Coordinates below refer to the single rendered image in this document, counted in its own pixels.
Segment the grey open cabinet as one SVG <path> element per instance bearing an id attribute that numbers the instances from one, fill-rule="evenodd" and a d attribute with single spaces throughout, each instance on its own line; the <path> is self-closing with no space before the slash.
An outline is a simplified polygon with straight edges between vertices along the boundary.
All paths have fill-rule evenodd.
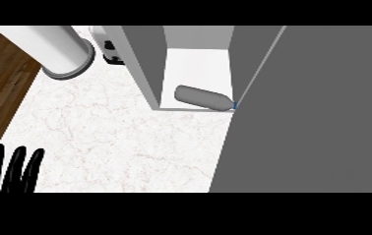
<path id="1" fill-rule="evenodd" d="M 281 26 L 104 26 L 138 90 L 155 111 L 186 109 L 174 100 L 180 85 L 222 93 L 239 107 Z"/>

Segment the grey water bottle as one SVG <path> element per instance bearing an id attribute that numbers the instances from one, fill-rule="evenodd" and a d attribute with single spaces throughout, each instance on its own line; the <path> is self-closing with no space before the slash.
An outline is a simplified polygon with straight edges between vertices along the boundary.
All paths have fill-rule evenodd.
<path id="1" fill-rule="evenodd" d="M 180 85 L 174 90 L 174 100 L 186 109 L 224 112 L 236 110 L 237 106 L 237 103 L 222 93 L 184 85 Z"/>

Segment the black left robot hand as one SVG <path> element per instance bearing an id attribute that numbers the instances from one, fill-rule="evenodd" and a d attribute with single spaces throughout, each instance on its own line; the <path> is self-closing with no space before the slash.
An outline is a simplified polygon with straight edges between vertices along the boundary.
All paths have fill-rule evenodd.
<path id="1" fill-rule="evenodd" d="M 23 164 L 26 147 L 19 146 L 14 149 L 2 178 L 0 193 L 32 193 L 35 191 L 44 154 L 45 150 L 38 148 L 32 153 L 28 164 Z"/>

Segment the white and black appliance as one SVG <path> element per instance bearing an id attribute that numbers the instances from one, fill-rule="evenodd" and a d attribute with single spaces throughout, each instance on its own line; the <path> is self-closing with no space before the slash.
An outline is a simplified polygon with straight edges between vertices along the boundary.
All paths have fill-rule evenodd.
<path id="1" fill-rule="evenodd" d="M 124 65 L 113 42 L 109 39 L 103 28 L 100 26 L 90 26 L 88 31 L 100 48 L 106 63 L 110 65 Z"/>

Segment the dark grey cabinet door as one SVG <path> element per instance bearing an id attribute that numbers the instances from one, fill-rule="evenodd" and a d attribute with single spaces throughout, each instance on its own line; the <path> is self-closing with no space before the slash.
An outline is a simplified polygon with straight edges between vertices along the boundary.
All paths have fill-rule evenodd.
<path id="1" fill-rule="evenodd" d="M 231 116 L 212 192 L 372 192 L 372 27 L 289 27 Z"/>

